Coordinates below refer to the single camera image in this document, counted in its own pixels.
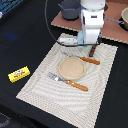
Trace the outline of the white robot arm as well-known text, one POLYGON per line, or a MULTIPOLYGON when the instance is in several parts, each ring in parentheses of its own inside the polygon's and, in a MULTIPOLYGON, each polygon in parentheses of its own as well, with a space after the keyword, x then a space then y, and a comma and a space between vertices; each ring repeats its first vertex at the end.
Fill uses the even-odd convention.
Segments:
POLYGON ((104 7, 106 0, 81 0, 81 23, 84 43, 95 44, 104 25, 104 7))

